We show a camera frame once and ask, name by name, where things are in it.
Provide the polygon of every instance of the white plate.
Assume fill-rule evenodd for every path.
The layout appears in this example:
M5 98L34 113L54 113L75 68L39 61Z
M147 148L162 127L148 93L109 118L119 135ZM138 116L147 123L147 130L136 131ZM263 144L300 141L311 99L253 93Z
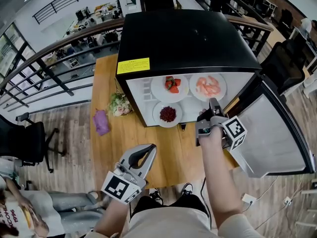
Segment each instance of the white plate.
M201 93L199 92L199 87L196 86L196 83L197 83L197 81L198 81L198 79L199 79L200 77L206 78L207 84L212 84L212 85L214 85L213 82L208 78L208 76L211 76L211 77L213 77L215 80L217 80L218 83L219 83L218 86L219 86L219 88L220 88L220 92L219 92L218 94L212 95L212 96L210 96L210 97L205 96L204 94L201 94ZM189 89L191 90L191 92L193 93L193 95L194 95L197 99L199 99L199 100L201 100L201 101L208 101L208 100L209 100L210 98L212 98L212 97L214 97L214 98L216 98L218 101L220 101L220 100L224 97L224 95L225 95L225 93L226 93L226 91L227 91L227 84L226 84L226 81L224 80L224 78L223 78L220 74L215 74L215 73L198 73L198 74L194 74L194 75L190 78L190 80L189 80Z
M160 111L165 108L170 106L171 108L176 110L176 118L174 121L171 122L166 122L161 120L160 117ZM163 102L159 102L156 104L156 106L153 109L153 118L154 121L159 125L162 126L164 128L171 128L174 127L176 125L178 125L180 123L180 121L182 120L182 116L183 116L183 111L181 109L181 107L176 104L176 103L163 103Z
M177 87L179 93L171 93L165 88L166 76L155 77L151 82L151 92L159 101L165 103L179 102L184 99L189 92L189 85L186 77L183 75L171 76L173 76L174 79L179 78L181 80L180 86Z

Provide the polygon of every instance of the white power socket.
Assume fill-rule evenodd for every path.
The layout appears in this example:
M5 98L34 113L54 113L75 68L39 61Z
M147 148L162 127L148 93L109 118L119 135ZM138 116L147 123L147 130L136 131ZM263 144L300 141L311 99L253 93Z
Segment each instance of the white power socket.
M292 200L287 196L284 198L283 200L283 205L285 205L285 207L290 206L292 204Z
M253 197L253 196L247 194L247 193L244 193L243 196L242 196L242 198L241 198L241 200L242 200L243 202L248 203L248 204L254 204L257 199L256 199L255 197Z

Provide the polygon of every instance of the black sneaker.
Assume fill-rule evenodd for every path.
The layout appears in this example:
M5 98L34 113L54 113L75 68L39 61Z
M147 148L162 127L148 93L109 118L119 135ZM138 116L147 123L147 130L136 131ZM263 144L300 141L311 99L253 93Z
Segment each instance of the black sneaker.
M163 198L160 196L159 190L157 188L150 188L149 196L155 201L161 201L161 205L164 205Z
M186 183L182 189L182 195L191 195L193 194L193 186L191 183Z

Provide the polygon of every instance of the brick wall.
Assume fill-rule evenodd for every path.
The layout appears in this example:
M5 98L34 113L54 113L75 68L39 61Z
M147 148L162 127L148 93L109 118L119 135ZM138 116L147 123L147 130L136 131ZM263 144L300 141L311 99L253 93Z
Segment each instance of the brick wall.
M282 10L283 9L287 9L289 10L292 15L293 15L293 22L292 22L292 26L296 26L299 27L301 26L301 20L304 17L304 15L302 13L300 13L297 8L295 8L292 4L290 4L287 0L269 0L270 2L272 2L273 4L277 5L277 8L275 9L275 20L277 22L279 22L281 16L282 16ZM310 37L311 39L317 44L317 30L312 28L312 31L310 33Z

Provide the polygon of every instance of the flower bouquet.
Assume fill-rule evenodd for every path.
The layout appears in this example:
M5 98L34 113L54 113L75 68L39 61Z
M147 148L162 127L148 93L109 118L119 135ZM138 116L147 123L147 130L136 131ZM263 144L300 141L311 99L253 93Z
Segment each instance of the flower bouquet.
M109 110L115 117L124 116L132 112L132 107L124 93L113 93Z

